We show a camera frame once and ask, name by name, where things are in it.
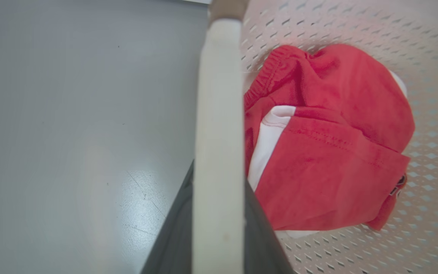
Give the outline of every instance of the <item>dark gray fabric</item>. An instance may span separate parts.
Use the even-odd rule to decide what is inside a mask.
[[[142,274],[191,273],[193,175],[194,163],[187,172]],[[245,274],[293,274],[294,271],[246,180],[245,198]]]

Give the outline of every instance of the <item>white perforated basket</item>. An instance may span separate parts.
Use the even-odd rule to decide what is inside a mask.
[[[252,0],[241,39],[245,90],[268,52],[314,53],[345,43],[368,52],[408,87],[416,132],[410,181],[382,231],[365,225],[281,239],[297,273],[438,272],[438,2]]]

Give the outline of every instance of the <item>white fabric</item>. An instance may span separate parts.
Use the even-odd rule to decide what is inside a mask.
[[[391,70],[390,73],[399,85],[403,95],[407,97],[407,88],[401,78]],[[256,191],[263,170],[265,170],[266,164],[273,154],[276,143],[278,142],[278,139],[280,139],[283,130],[290,122],[290,118],[294,115],[295,110],[296,108],[294,106],[274,106],[261,120],[258,140],[256,146],[254,146],[248,173],[248,182],[253,191]],[[318,231],[286,230],[285,234],[278,232],[277,237],[281,238],[288,235],[292,238],[300,238],[317,232]]]

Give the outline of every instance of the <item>basket hole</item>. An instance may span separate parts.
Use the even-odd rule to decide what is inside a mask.
[[[353,7],[354,7],[354,6],[352,6],[352,7],[350,7],[350,8],[347,8],[347,9],[343,10],[342,13],[346,13],[346,12],[350,12],[350,11],[352,11],[352,8],[353,8]]]
[[[421,265],[419,265],[419,264],[416,264],[416,263],[412,263],[414,266],[416,266],[418,269],[422,269],[422,268],[424,268],[423,266],[421,266]]]
[[[268,12],[268,9],[264,9],[262,12],[259,13],[260,16],[265,15]]]
[[[268,22],[266,23],[266,26],[269,26],[269,25],[273,24],[274,21],[275,21],[275,19],[271,19],[270,21],[268,21]]]
[[[331,7],[327,10],[327,12],[331,12],[333,10],[336,10],[339,7],[339,5],[335,5],[334,7]]]
[[[286,2],[285,4],[281,5],[278,10],[282,10],[285,9],[286,7],[288,7],[288,2]]]
[[[359,14],[365,14],[367,10],[368,10],[367,8],[366,8],[366,9],[363,9],[362,11],[358,12],[356,15],[359,15]]]
[[[315,7],[313,7],[312,11],[315,11],[316,9],[320,9],[323,5],[324,3],[316,5]]]
[[[299,10],[301,8],[304,8],[306,4],[307,4],[307,2],[303,3],[302,5],[297,6],[295,9]]]

